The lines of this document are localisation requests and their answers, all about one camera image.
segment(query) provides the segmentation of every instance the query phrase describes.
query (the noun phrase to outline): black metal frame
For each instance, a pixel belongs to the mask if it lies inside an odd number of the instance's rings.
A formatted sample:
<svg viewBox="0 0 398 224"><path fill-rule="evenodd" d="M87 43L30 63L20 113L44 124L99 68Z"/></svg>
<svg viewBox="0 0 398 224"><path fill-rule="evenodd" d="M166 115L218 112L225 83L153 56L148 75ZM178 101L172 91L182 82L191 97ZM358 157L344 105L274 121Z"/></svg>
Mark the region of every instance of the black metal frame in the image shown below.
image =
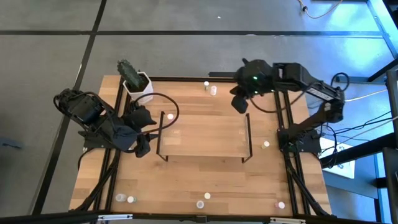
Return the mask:
<svg viewBox="0 0 398 224"><path fill-rule="evenodd" d="M116 102L115 102L115 106L114 106L114 110L117 112L120 109L120 102L121 102L122 95L123 95L123 81L124 81L123 77L121 77L120 82L119 82L118 94L116 95ZM111 154L111 149L110 148L105 149L105 154L104 154L104 158L103 158L102 166L101 166L101 172L99 173L99 178L98 178L99 180L104 177L106 168L108 167L108 164L109 164L110 154ZM102 197L102 189L98 193L98 196L94 199L94 207L93 207L94 211L98 210L100 208L101 197Z"/></svg>
<svg viewBox="0 0 398 224"><path fill-rule="evenodd" d="M158 133L158 140L157 140L157 144L156 144L156 154L160 157L160 158L162 158L165 162L168 162L169 161L169 156L165 156L164 157L164 155L161 155L160 154L160 145L161 145L161 142L162 142L162 129L161 129L161 127L163 126L163 120L164 120L164 115L165 115L165 113L164 113L164 111L162 111L162 112L160 112L160 121L159 121L159 133ZM253 156L253 149L252 149L252 143L251 143L251 128L250 128L250 115L249 114L246 114L245 115L245 117L246 117L246 122L247 122L247 128L246 128L246 130L247 130L247 137L248 137L248 142L249 142L249 157L247 157L247 158L242 158L242 163L244 164L245 162L247 162L250 158L252 158L252 156Z"/></svg>
<svg viewBox="0 0 398 224"><path fill-rule="evenodd" d="M211 82L217 82L217 80L221 80L222 82L229 82L229 83L234 83L234 80L232 78L184 78L184 77L151 77L151 80L156 82L156 81L163 81L163 82L204 82L204 81L211 81ZM289 96L287 92L283 93L284 94L284 100L285 104L287 105L286 113L287 117L289 120L289 124L293 123L293 118L292 118L292 112L290 108L290 103L289 103ZM278 122L279 122L279 128L284 127L284 121L283 121L283 116L281 112L281 106L280 106L280 98L279 98L279 93L274 92L275 96L275 104L279 112L277 113L278 117ZM127 110L127 106L130 103L131 98L127 94L126 98L126 103L124 107L124 112ZM120 100L117 100L118 105L116 105L116 108L119 108ZM120 158L120 151L115 152L114 156L114 167L112 168L113 171L111 173L111 177L109 178L109 189L108 189L108 194L106 198L106 204L105 204L105 210L94 210L94 211L70 211L67 213L55 213L55 214L44 214L44 215L31 215L31 216L22 216L22 217L6 217L6 218L0 218L1 223L46 223L45 221L47 220L49 223L85 223L85 222L95 222L98 219L98 216L96 215L110 215L110 214L128 214L130 217L134 217L134 219L151 219L151 220L190 220L193 222L198 222L198 223L204 223L204 222L210 222L210 221L234 221L234 222L264 222L264 223L269 223L271 221L277 222L281 219L290 219L289 221L294 221L297 219L300 220L305 220L307 223L323 223L323 224L329 224L329 223L373 223L373 222L362 222L362 221L357 221L357 220L346 220L346 219L341 219L341 218L335 218L335 217L318 217L318 216L313 216L309 215L309 208L305 208L308 206L308 202L305 200L304 202L304 210L305 213L308 212L308 214L299 214L298 208L297 208L297 199L295 197L295 187L294 183L292 181L292 177L290 176L289 172L286 170L287 173L287 180L288 180L288 186L289 186L289 194L290 194L290 200L292 203L292 217L269 217L269 216L233 216L233 215L179 215L179 214L154 214L154 213L112 213L110 212L111 210L111 202L113 199L113 190L114 186L116 183L116 175L117 175L117 170L118 170L118 165L119 165L119 158ZM297 172L300 175L300 178L302 179L302 166L301 166L301 161L296 160L297 164ZM103 162L103 165L101 167L101 170L105 170L105 167L107 166L107 163ZM97 196L97 201L100 201L100 195Z"/></svg>
<svg viewBox="0 0 398 224"><path fill-rule="evenodd" d="M162 142L162 126L163 126L163 118L164 118L164 111L160 112L160 121L159 121L159 132L157 136L157 145L156 145L156 154L162 158L165 162L169 161L169 156L166 156L166 158L163 157L163 155L160 155L160 145Z"/></svg>

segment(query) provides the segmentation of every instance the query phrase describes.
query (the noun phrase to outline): small cylinder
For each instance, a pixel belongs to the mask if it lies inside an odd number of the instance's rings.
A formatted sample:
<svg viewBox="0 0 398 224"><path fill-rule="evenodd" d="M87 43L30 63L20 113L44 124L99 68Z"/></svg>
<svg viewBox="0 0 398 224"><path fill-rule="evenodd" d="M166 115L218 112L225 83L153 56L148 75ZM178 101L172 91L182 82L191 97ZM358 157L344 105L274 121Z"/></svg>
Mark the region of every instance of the small cylinder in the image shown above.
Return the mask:
<svg viewBox="0 0 398 224"><path fill-rule="evenodd" d="M276 202L275 203L275 208L284 209L285 208L285 203L284 202Z"/></svg>
<svg viewBox="0 0 398 224"><path fill-rule="evenodd" d="M261 148L262 149L265 149L266 147L268 147L269 146L269 141L264 141L263 143L262 143L262 145L261 145Z"/></svg>
<svg viewBox="0 0 398 224"><path fill-rule="evenodd" d="M210 199L210 198L211 198L210 193L209 192L205 193L205 199Z"/></svg>
<svg viewBox="0 0 398 224"><path fill-rule="evenodd" d="M197 202L197 208L203 209L205 207L205 203L203 201L198 201Z"/></svg>
<svg viewBox="0 0 398 224"><path fill-rule="evenodd" d="M205 81L203 84L205 86L205 90L208 90L210 83L208 81Z"/></svg>
<svg viewBox="0 0 398 224"><path fill-rule="evenodd" d="M127 202L129 202L129 203L133 203L133 202L136 202L136 201L137 201L137 198L136 198L136 197L129 196L129 197L127 198Z"/></svg>
<svg viewBox="0 0 398 224"><path fill-rule="evenodd" d="M115 197L117 202L125 202L127 199L127 195L125 194L117 194L117 196Z"/></svg>
<svg viewBox="0 0 398 224"><path fill-rule="evenodd" d="M212 86L210 88L210 95L215 96L217 94L217 86Z"/></svg>

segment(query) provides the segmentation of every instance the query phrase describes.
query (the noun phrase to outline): wooden tabletop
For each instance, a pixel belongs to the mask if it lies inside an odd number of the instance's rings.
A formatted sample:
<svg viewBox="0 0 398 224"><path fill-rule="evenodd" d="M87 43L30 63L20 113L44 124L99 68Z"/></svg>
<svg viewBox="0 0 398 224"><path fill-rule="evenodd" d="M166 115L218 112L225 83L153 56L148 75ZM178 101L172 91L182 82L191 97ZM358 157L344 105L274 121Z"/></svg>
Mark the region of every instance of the wooden tabletop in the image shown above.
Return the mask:
<svg viewBox="0 0 398 224"><path fill-rule="evenodd" d="M99 95L110 105L115 104L119 80L117 75L104 76ZM285 164L277 142L277 115L262 113L249 104L253 157L242 164L240 157L247 156L249 150L247 124L245 116L231 106L233 96L229 91L234 83L210 85L217 86L216 96L205 91L201 82L153 82L155 92L170 96L180 107L178 121L162 133L160 153L169 155L169 161L156 154L157 139L150 142L152 150L143 158L122 153L114 196L131 195L137 202L113 199L113 212L292 215ZM290 99L298 94L289 93ZM254 100L261 108L275 109L273 94ZM174 105L159 96L148 102L146 108L157 122L161 111L166 115L176 113ZM292 105L292 112L295 123L308 117L304 97ZM169 122L165 117L164 124ZM271 144L266 149L261 148L264 141ZM82 159L70 208L79 206L93 190L103 155L104 149L96 149ZM300 156L307 188L322 208L331 212L318 159L309 153ZM100 208L104 208L107 188L106 185ZM297 186L295 189L298 210L303 213L300 191ZM204 199L206 192L211 194L209 200ZM201 210L196 207L198 200L205 202ZM283 210L274 206L281 201L286 204Z"/></svg>

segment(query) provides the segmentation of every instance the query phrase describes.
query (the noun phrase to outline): black cable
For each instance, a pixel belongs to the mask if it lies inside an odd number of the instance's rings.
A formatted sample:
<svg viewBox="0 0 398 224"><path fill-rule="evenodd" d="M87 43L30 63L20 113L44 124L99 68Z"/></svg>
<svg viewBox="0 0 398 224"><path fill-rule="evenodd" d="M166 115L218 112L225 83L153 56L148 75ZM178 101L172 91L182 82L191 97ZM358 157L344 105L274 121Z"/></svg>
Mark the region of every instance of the black cable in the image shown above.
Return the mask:
<svg viewBox="0 0 398 224"><path fill-rule="evenodd" d="M313 85L315 85L315 84L321 84L321 82L320 82L320 81L317 81L317 82L313 82L313 83L309 84L309 85L303 90L303 92L301 92L301 94L299 94L299 96L296 97L296 99L294 99L294 100L290 103L290 105L292 106L295 102L297 102L297 101L307 92L307 90L309 90L309 89L310 89ZM283 107L283 108L280 109L280 110L267 111L267 110L264 110L264 109L258 107L258 105L253 101L252 98L250 98L250 102L253 104L253 106L254 106L255 108L257 108L259 111L262 111L262 112L264 112L264 113L278 113L278 112L280 112L280 111L286 110L286 106L285 106L285 107Z"/></svg>
<svg viewBox="0 0 398 224"><path fill-rule="evenodd" d="M337 76L339 76L339 75L343 75L343 76L345 76L346 79L347 79L347 84L346 84L346 86L342 89L343 91L346 91L346 89L349 87L349 76L348 76L346 73L344 73L344 72L339 72L339 73L337 73L336 75L334 75L334 76L331 78L330 86L333 87L333 81L335 81L335 78L336 78Z"/></svg>
<svg viewBox="0 0 398 224"><path fill-rule="evenodd" d="M296 148L296 155L294 155L294 156L289 156L289 158L296 158L297 155L300 153L300 152L299 152L299 149L297 148L297 146L296 146L295 144L294 144L293 146Z"/></svg>
<svg viewBox="0 0 398 224"><path fill-rule="evenodd" d="M324 164L322 164L322 165L327 165L327 164L328 164L328 165L329 165L328 168L332 168L333 166L335 166L336 161L337 161L337 152L338 152L338 151L337 151L337 137L336 137L335 130L333 130L333 128L331 128L329 125L326 125L326 127L331 129L331 131L333 132L333 137L334 137L334 139L335 139L335 145L332 146L332 147L329 147L328 149L333 148L333 147L334 147L335 149L334 149L333 152L331 153L331 154L334 155L334 156L333 156L328 162L326 162L326 163L324 163Z"/></svg>
<svg viewBox="0 0 398 224"><path fill-rule="evenodd" d="M83 158L83 156L85 156L85 154L91 152L92 150L93 150L93 149L87 149L87 150L79 157L79 160L78 160L78 162L77 162L77 170L78 170L78 171L79 171L79 169L80 169L80 162L81 162L81 159Z"/></svg>
<svg viewBox="0 0 398 224"><path fill-rule="evenodd" d="M355 139L355 138L351 138L351 137L348 137L348 136L342 136L342 135L336 135L336 136L337 137L343 137L343 138L349 138L349 139L355 140L355 141L370 141L368 139Z"/></svg>
<svg viewBox="0 0 398 224"><path fill-rule="evenodd" d="M138 97L137 99L135 99L134 102L132 102L132 103L133 103L133 105L137 105L137 102L138 102L141 98L143 98L143 97L145 97L145 96L152 96L152 95L163 96L164 98L170 100L170 101L175 105L175 108L177 109L177 114L175 115L174 120L173 120L172 122L170 122L169 124L167 124L167 125L165 125L165 126L163 126L163 127L161 127L161 128L155 128L155 129L152 129L152 130L149 130L149 131L143 131L143 132L141 132L141 133L137 133L137 135L152 133L152 132L154 132L154 131L159 131L159 130L166 129L166 128L170 127L171 125L173 125L173 124L178 120L178 117L180 116L180 108L178 107L177 102L175 102L173 99L171 99L171 97L169 97L169 96L167 96L167 95L165 95L165 94L162 94L162 93L147 93L147 94L141 95L140 97Z"/></svg>
<svg viewBox="0 0 398 224"><path fill-rule="evenodd" d="M387 121L387 120L390 120L390 119L391 119L391 118L386 118L386 119L381 119L381 120L379 120L379 121L373 121L373 122L370 122L370 123L362 124L362 125L359 125L359 126L355 126L355 127L353 127L353 128L348 128L348 129L345 130L345 131L337 132L336 134L346 133L347 131L351 131L351 130L360 130L360 129L363 129L365 126L368 126L368 125L371 125L371 124L380 123L380 122Z"/></svg>
<svg viewBox="0 0 398 224"><path fill-rule="evenodd" d="M337 132L340 132L340 131L342 131L342 130L347 130L347 131L349 131L349 130L352 130L352 129L355 129L355 130L363 129L365 126L367 126L367 125L369 125L369 124L375 124L375 123L369 123L369 122L374 121L375 119L379 119L379 118L381 118L381 117L383 117L383 116L389 114L390 112L391 112L391 111L388 111L387 113L384 113L384 114L378 116L377 118L370 119L369 121L365 122L365 123L362 124L362 125L359 125L359 126L356 126L356 127L353 127L353 128L342 128L342 129L339 129L339 130L336 130L336 131L337 131Z"/></svg>

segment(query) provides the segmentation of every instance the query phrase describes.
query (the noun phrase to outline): metal stand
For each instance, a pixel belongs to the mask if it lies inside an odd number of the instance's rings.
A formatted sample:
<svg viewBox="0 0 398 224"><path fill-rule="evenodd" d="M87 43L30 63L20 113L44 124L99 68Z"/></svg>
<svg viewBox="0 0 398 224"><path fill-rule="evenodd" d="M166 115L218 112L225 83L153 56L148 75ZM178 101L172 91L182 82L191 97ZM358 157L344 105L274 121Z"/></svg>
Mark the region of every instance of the metal stand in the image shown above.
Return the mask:
<svg viewBox="0 0 398 224"><path fill-rule="evenodd" d="M169 156L164 156L160 154L160 146L162 144L162 125L163 125L163 120L164 120L165 113L164 111L160 112L160 122L159 122L159 133L158 133L158 140L157 140L157 145L156 145L156 154L162 158L165 162L169 161ZM249 157L247 158L242 158L242 163L244 164L247 162L250 158L253 156L253 150L252 150L252 143L251 143L251 128L250 128L250 115L246 114L246 131L247 131L247 140L249 144Z"/></svg>

